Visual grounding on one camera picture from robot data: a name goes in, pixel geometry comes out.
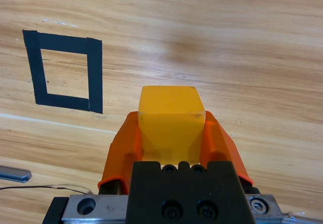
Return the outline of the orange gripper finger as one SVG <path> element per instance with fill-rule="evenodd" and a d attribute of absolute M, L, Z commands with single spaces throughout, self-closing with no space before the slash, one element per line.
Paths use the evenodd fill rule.
<path fill-rule="evenodd" d="M 213 114 L 207 111 L 200 149 L 200 164 L 206 167 L 210 161 L 232 162 L 237 175 L 247 182 L 253 183 L 234 141 Z"/>
<path fill-rule="evenodd" d="M 129 194 L 133 164 L 143 156 L 138 112 L 129 113 L 110 144 L 99 194 Z"/>

